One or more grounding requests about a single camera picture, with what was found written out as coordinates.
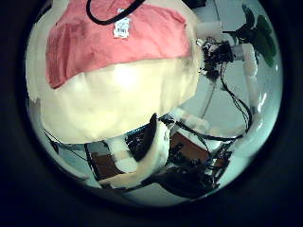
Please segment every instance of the white robot limb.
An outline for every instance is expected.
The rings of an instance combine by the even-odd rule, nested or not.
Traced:
[[[169,133],[170,127],[167,127],[164,123],[157,120],[156,114],[151,118],[150,130],[154,128],[155,132],[152,138],[149,138],[151,144],[146,148],[146,155],[137,162],[137,168],[133,172],[127,172],[123,174],[115,175],[114,177],[101,180],[99,183],[101,185],[109,184],[113,188],[131,188],[141,184],[142,181],[146,180],[152,175],[152,173],[160,170],[167,162],[169,157]],[[116,139],[113,143],[111,142],[111,149],[114,155],[117,154],[116,151],[120,151],[121,148],[126,150],[125,145],[120,139]],[[130,159],[128,163],[134,165],[135,160]],[[125,169],[122,167],[121,160],[116,162],[116,165],[120,169]]]

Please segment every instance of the dark mechanical part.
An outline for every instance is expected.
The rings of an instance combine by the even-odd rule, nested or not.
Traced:
[[[204,7],[206,5],[206,0],[182,0],[191,9]]]
[[[207,38],[202,46],[202,50],[205,59],[205,75],[212,81],[215,81],[220,76],[219,70],[217,69],[219,64],[234,61],[234,55],[229,41],[217,43],[214,39]]]
[[[190,170],[171,167],[166,173],[151,176],[144,183],[159,183],[170,193],[191,199],[202,197],[218,187],[213,177],[205,174],[203,166],[196,166]]]
[[[157,115],[155,113],[152,115],[149,125],[143,131],[134,133],[126,139],[126,144],[129,146],[130,152],[137,162],[146,155],[151,147],[156,127]]]

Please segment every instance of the wire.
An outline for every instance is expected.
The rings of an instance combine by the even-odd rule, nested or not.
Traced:
[[[238,98],[233,92],[231,92],[226,84],[226,82],[224,81],[224,71],[226,69],[226,65],[227,63],[225,63],[225,66],[222,66],[223,68],[221,68],[221,74],[220,74],[220,78],[221,78],[221,82],[223,84],[223,88],[224,90],[230,94],[230,96],[233,99],[233,102],[235,103],[237,109],[242,113],[245,124],[246,124],[246,130],[245,132],[248,132],[252,126],[253,123],[253,116],[251,111],[249,110],[248,106],[240,99]],[[245,111],[247,111],[247,114],[242,110],[242,108],[240,107],[240,104],[243,106],[243,108],[245,109]]]
[[[84,160],[85,162],[88,162],[86,159],[82,158],[81,156],[79,156],[74,150],[72,150],[71,148],[69,148],[68,146],[66,146],[65,144],[63,144],[59,139],[57,139],[54,135],[52,135],[49,131],[47,131],[46,129],[44,129],[44,131],[46,132],[46,135],[50,135],[53,139],[55,139],[60,146],[64,147],[65,149],[69,150],[70,152],[74,153],[76,156],[78,156],[79,158],[81,158],[82,160]]]

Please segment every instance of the black cable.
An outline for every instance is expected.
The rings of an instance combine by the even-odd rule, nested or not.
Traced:
[[[252,124],[253,124],[253,116],[252,116],[252,113],[251,113],[250,109],[248,108],[248,106],[247,106],[240,98],[238,98],[233,92],[231,92],[231,91],[229,90],[227,84],[226,84],[226,83],[224,82],[224,80],[223,80],[223,74],[221,74],[220,78],[221,78],[221,82],[222,82],[222,84],[223,84],[224,90],[225,90],[228,94],[230,94],[231,97],[232,97],[233,99],[236,99],[237,102],[239,102],[239,103],[244,107],[245,111],[247,111],[248,116],[246,115],[246,113],[244,113],[244,112],[241,110],[242,114],[244,114],[244,115],[246,115],[246,117],[248,117],[248,124],[247,124],[247,128],[246,128],[246,130],[245,130],[245,132],[248,132],[248,131],[250,130]]]
[[[59,139],[57,139],[55,136],[53,136],[49,131],[47,131],[46,129],[44,129],[44,131],[46,132],[46,135],[50,135],[53,139],[55,139],[62,147],[64,147],[65,149],[69,150],[70,152],[74,153],[76,156],[78,156],[79,158],[81,158],[82,160],[84,160],[85,162],[87,162],[86,159],[82,158],[81,156],[79,156],[74,150],[72,150],[71,148],[69,148],[68,146],[66,146],[65,144],[63,144]]]
[[[117,22],[121,19],[123,19],[124,17],[130,15],[132,12],[134,12],[138,7],[140,7],[143,2],[145,0],[135,0],[134,2],[132,2],[130,4],[129,7],[127,7],[126,9],[124,9],[122,12],[120,12],[118,15],[116,15],[115,17],[106,20],[106,21],[100,21],[99,19],[97,19],[91,12],[91,2],[92,0],[88,0],[86,3],[86,14],[89,17],[89,19],[91,19],[94,23],[96,23],[97,25],[101,25],[101,26],[108,26],[114,22]]]

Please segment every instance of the red fabric cover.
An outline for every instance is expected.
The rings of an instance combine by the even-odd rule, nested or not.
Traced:
[[[133,0],[93,0],[91,11],[107,20]],[[115,63],[189,56],[186,19],[176,10],[143,4],[129,17],[130,36],[114,38],[114,24],[99,26],[85,11],[86,0],[70,0],[50,31],[46,50],[46,80],[58,88],[81,72]]]

